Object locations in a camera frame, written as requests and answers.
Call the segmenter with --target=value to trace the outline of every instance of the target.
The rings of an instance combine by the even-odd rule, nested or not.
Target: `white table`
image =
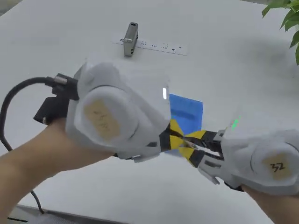
[[[131,61],[165,69],[172,93],[203,101],[203,128],[224,128],[239,104],[297,125],[293,32],[278,30],[284,11],[262,20],[262,9],[237,0],[24,0],[0,18],[0,98],[29,77],[72,76],[90,55],[122,59],[111,38],[133,21],[142,38],[189,45],[189,56],[137,49]],[[49,94],[33,86],[13,101],[6,134],[14,147],[44,128],[32,117]],[[271,223],[246,194],[214,186],[165,154],[61,173],[36,193],[47,210],[132,224]],[[20,204],[36,206],[31,196]]]

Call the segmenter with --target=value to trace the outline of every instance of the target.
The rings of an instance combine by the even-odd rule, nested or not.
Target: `beige sticker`
[[[263,160],[274,180],[283,180],[292,175],[285,153],[281,153]]]
[[[86,117],[94,125],[98,134],[105,140],[120,135],[120,127],[102,100],[94,101],[84,109]]]

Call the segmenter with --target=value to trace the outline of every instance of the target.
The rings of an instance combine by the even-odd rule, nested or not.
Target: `power strip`
[[[112,39],[112,43],[116,44],[123,44],[123,37],[116,36]],[[176,54],[176,55],[188,55],[188,49],[186,46],[180,45],[180,44],[173,44],[173,43],[166,43],[166,42],[153,42],[153,41],[147,41],[139,39],[136,43],[136,48],[142,48],[142,49],[149,49],[149,50],[156,50],[161,52],[166,52],[170,54]]]

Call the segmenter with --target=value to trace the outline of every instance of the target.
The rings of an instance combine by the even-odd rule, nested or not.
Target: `green plant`
[[[272,0],[268,6],[262,11],[263,17],[273,8],[288,8],[290,11],[286,14],[281,27],[285,27],[285,31],[299,25],[299,0]],[[297,45],[296,63],[299,65],[299,31],[297,31],[291,42],[290,48]]]

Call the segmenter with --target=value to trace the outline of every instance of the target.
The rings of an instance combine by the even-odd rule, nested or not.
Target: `led indicator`
[[[166,90],[166,88],[163,88],[163,98],[167,99],[167,90]]]
[[[233,124],[232,124],[232,130],[234,130],[234,129],[237,127],[240,118],[241,118],[241,116],[239,116],[238,119],[234,120],[234,122],[233,122]]]

